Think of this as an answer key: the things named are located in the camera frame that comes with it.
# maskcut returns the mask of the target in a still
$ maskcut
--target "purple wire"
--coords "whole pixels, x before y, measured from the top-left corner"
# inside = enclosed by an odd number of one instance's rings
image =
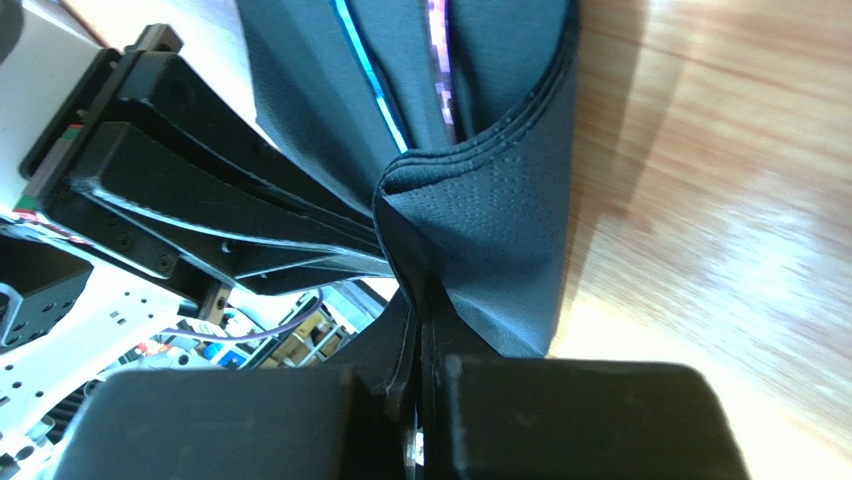
[[[427,0],[426,16],[429,19],[429,37],[432,43],[432,68],[435,76],[435,91],[441,102],[441,114],[447,127],[450,144],[456,143],[453,119],[453,80],[450,73],[450,52],[447,40],[447,2],[449,0]]]
[[[282,333],[289,332],[290,330],[295,329],[299,325],[301,325],[305,320],[307,320],[311,315],[317,313],[317,311],[322,307],[323,302],[323,294],[322,289],[317,289],[317,301],[314,305],[309,308],[306,312],[302,313],[298,317],[290,320],[285,325],[281,325],[273,328],[272,330],[267,330],[265,332],[260,333],[252,333],[246,335],[244,337],[219,337],[216,335],[210,335],[207,333],[198,333],[191,332],[189,330],[179,330],[176,328],[167,328],[162,331],[164,335],[174,335],[176,337],[186,337],[193,338],[195,340],[201,340],[204,342],[216,342],[216,343],[244,343],[251,342],[253,340],[263,340],[264,338],[269,338],[275,335],[280,335]]]

